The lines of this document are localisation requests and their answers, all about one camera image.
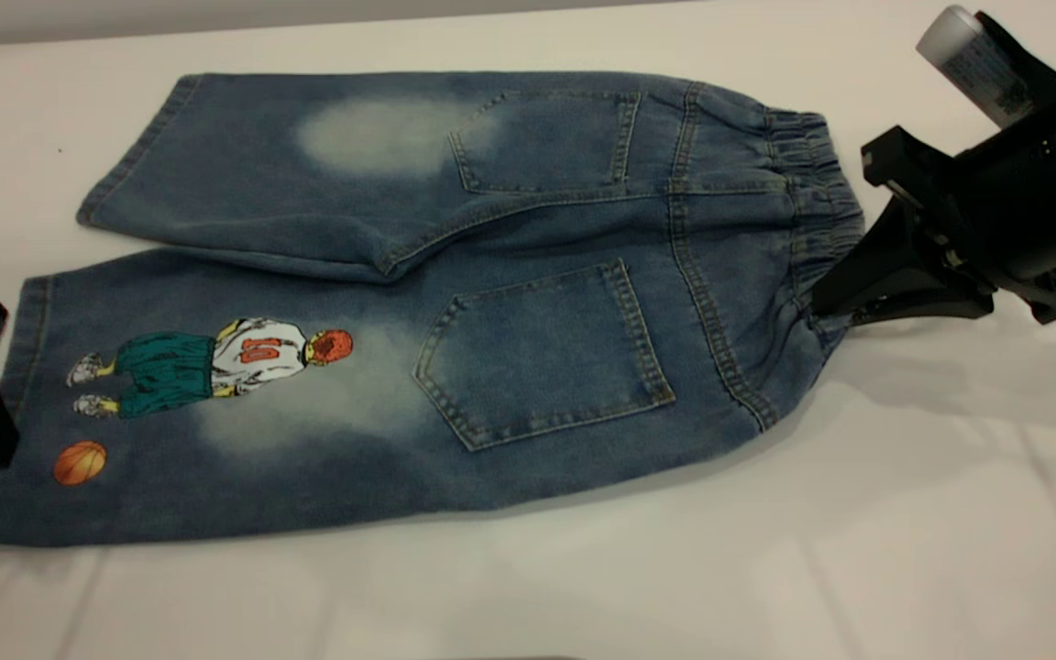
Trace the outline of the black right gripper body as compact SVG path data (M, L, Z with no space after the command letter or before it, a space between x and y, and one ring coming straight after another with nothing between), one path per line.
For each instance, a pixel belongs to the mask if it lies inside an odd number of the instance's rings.
M1056 322L1056 107L956 156L900 126L862 155L864 178L914 206L947 266Z

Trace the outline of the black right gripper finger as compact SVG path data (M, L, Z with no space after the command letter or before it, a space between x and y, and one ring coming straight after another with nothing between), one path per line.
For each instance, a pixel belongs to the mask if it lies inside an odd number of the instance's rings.
M943 246L926 233L908 202L892 199L850 254L821 277L810 290L818 317L848 317L883 296L904 293L992 295L972 276L943 262Z
M992 295L960 295L955 291L913 291L883 296L850 314L852 325L879 325L895 319L979 319L995 309Z

